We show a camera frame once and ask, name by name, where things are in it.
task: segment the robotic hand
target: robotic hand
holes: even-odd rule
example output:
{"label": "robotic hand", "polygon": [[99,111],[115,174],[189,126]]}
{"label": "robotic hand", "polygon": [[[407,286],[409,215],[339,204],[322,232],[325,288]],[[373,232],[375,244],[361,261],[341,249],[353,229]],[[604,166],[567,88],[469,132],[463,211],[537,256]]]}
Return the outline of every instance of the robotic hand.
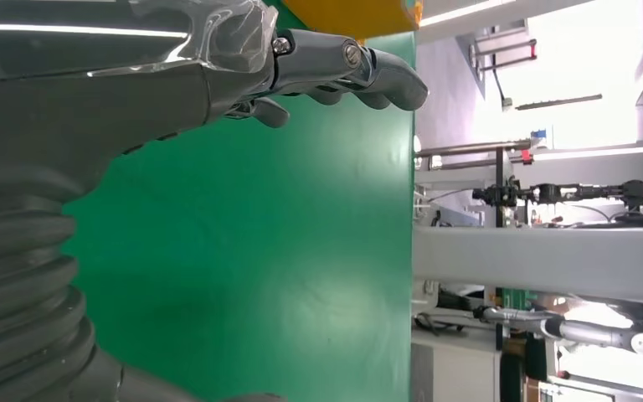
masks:
{"label": "robotic hand", "polygon": [[99,349],[70,285],[62,207],[112,159],[224,116],[281,126],[270,95],[423,104],[401,59],[276,32],[275,15],[259,0],[0,0],[0,402],[197,400]]}
{"label": "robotic hand", "polygon": [[343,36],[288,29],[277,34],[272,49],[273,78],[260,93],[236,103],[227,117],[256,117],[270,127],[284,125],[288,113],[268,95],[306,94],[331,106],[351,92],[373,109],[393,103],[406,111],[420,108],[428,95],[423,81],[398,56]]}

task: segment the metal rod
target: metal rod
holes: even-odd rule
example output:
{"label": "metal rod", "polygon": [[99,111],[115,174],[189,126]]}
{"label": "metal rod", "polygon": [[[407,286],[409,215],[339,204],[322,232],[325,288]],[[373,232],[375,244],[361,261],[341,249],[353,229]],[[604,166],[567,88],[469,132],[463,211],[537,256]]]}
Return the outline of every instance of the metal rod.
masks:
{"label": "metal rod", "polygon": [[531,145],[532,143],[530,139],[508,142],[481,142],[477,144],[458,145],[454,147],[428,148],[415,153],[415,157],[452,157],[454,155],[470,155],[472,153],[494,152],[497,148],[501,148],[503,151],[512,149],[521,151],[531,148]]}
{"label": "metal rod", "polygon": [[596,101],[596,100],[599,101],[601,99],[603,99],[603,94],[590,95],[590,96],[581,96],[579,98],[570,98],[570,99],[561,99],[561,100],[549,100],[549,101],[546,101],[546,102],[529,103],[528,105],[517,106],[516,110],[518,110],[518,111],[530,111],[531,109],[540,109],[542,107],[569,105],[571,103],[590,102],[590,101]]}
{"label": "metal rod", "polygon": [[482,67],[482,68],[480,69],[480,71],[498,70],[498,69],[501,69],[501,68],[503,68],[503,67],[508,67],[508,66],[510,66],[510,65],[515,65],[515,64],[519,64],[519,63],[526,62],[526,61],[533,61],[533,60],[535,60],[535,59],[537,59],[537,58],[538,58],[538,57],[536,57],[536,56],[522,57],[522,58],[520,58],[520,59],[516,59],[516,60],[512,60],[512,61],[507,61],[507,62],[505,62],[505,63],[494,64],[494,65],[488,65],[487,67]]}
{"label": "metal rod", "polygon": [[[509,157],[509,162],[511,163],[523,163],[521,157]],[[443,164],[440,167],[437,167],[433,170],[459,170],[467,168],[483,168],[486,166],[494,166],[496,161],[494,159],[482,159],[480,161],[469,161],[469,162],[458,162],[458,163],[447,163]]]}
{"label": "metal rod", "polygon": [[[498,147],[496,149],[496,158],[494,159],[496,165],[496,186],[501,187],[504,185],[504,148]],[[504,210],[502,207],[494,208],[494,215],[496,217],[497,228],[504,227]]]}
{"label": "metal rod", "polygon": [[527,42],[521,42],[520,44],[510,44],[508,46],[504,46],[501,48],[496,48],[496,49],[489,49],[485,50],[483,52],[475,52],[475,55],[477,56],[487,56],[489,54],[496,54],[499,52],[506,52],[507,50],[514,50],[514,49],[520,49],[523,48],[524,46],[535,46],[536,45],[536,39],[531,39]]}
{"label": "metal rod", "polygon": [[[494,159],[494,163],[496,164],[496,186],[499,187],[504,185],[504,148],[497,147],[495,153],[496,156]],[[497,228],[503,228],[504,208],[500,206],[494,207],[494,214],[496,217],[495,224]],[[496,288],[495,293],[498,297],[504,297],[504,291],[500,287]],[[497,324],[496,329],[494,330],[494,343],[496,350],[504,349],[504,327],[501,324]]]}

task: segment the ceiling light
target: ceiling light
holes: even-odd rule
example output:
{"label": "ceiling light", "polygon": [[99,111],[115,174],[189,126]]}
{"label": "ceiling light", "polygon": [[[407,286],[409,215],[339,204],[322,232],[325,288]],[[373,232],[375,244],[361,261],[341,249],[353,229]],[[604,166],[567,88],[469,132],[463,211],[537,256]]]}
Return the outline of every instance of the ceiling light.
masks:
{"label": "ceiling light", "polygon": [[432,25],[433,23],[441,23],[443,21],[448,21],[454,18],[464,17],[472,13],[477,13],[480,11],[485,11],[490,8],[499,7],[502,4],[507,4],[514,2],[516,0],[488,0],[482,3],[473,4],[468,7],[458,8],[456,10],[449,11],[447,13],[442,13],[434,15],[432,17],[423,18],[420,20],[420,27],[426,27]]}
{"label": "ceiling light", "polygon": [[562,159],[575,159],[579,157],[612,157],[615,155],[632,155],[643,153],[643,147],[595,149],[575,152],[537,153],[534,161],[557,161]]}

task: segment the cable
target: cable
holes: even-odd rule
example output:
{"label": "cable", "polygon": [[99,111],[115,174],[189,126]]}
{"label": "cable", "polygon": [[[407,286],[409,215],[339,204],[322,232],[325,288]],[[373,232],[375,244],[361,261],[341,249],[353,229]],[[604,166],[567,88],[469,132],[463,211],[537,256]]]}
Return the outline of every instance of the cable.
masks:
{"label": "cable", "polygon": [[612,219],[615,219],[618,216],[629,215],[629,214],[642,215],[642,212],[637,212],[637,211],[622,211],[622,212],[618,212],[617,214],[612,214],[612,216],[610,216],[609,222],[612,222]]}
{"label": "cable", "polygon": [[605,219],[607,219],[608,222],[610,222],[612,220],[612,218],[609,217],[605,212],[603,212],[603,211],[601,211],[601,210],[599,210],[597,208],[589,207],[589,206],[586,206],[586,205],[572,205],[572,204],[566,204],[566,203],[561,203],[561,204],[566,205],[568,207],[587,209],[588,211],[593,211],[593,212],[595,212],[597,214],[601,214],[601,215],[603,215],[603,217]]}
{"label": "cable", "polygon": [[[491,27],[491,32],[496,34],[496,27]],[[496,65],[496,53],[491,55],[491,66]],[[504,90],[502,89],[502,84],[499,82],[499,74],[496,72],[496,69],[491,69],[491,72],[494,74],[494,81],[496,81],[496,88],[499,90],[499,96],[502,98],[502,107],[504,107]]]}
{"label": "cable", "polygon": [[473,188],[463,188],[462,190],[450,191],[449,193],[444,193],[444,194],[439,195],[439,196],[437,196],[437,197],[430,198],[430,199],[428,200],[428,202],[429,202],[429,203],[432,203],[432,202],[433,202],[433,201],[435,201],[436,199],[445,198],[445,197],[448,197],[448,196],[450,196],[450,195],[452,195],[452,194],[462,193],[463,191],[471,191],[471,190],[474,190],[474,189],[473,189]]}

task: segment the fluorescent light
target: fluorescent light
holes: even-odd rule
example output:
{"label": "fluorescent light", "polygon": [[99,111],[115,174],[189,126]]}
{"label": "fluorescent light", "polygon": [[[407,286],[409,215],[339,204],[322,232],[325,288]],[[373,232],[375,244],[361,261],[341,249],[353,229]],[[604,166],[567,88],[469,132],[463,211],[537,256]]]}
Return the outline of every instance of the fluorescent light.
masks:
{"label": "fluorescent light", "polygon": [[15,23],[0,23],[0,32],[53,32],[59,34],[95,34],[95,35],[122,35],[122,36],[151,36],[157,38],[185,39],[188,33],[169,31],[150,31],[145,29],[121,29],[101,27],[72,27],[64,25],[26,25]]}
{"label": "fluorescent light", "polygon": [[613,157],[615,155],[632,155],[643,153],[643,147],[595,149],[575,152],[537,153],[533,156],[534,161],[557,161],[563,159],[575,159],[579,157]]}
{"label": "fluorescent light", "polygon": [[477,13],[480,11],[485,11],[490,8],[499,7],[502,4],[507,4],[514,2],[516,0],[488,0],[486,2],[473,4],[468,7],[458,8],[456,10],[449,11],[447,13],[442,13],[434,15],[432,17],[423,18],[420,20],[420,27],[426,27],[432,25],[433,23],[441,23],[443,21],[448,21],[450,19],[464,17],[472,13]]}

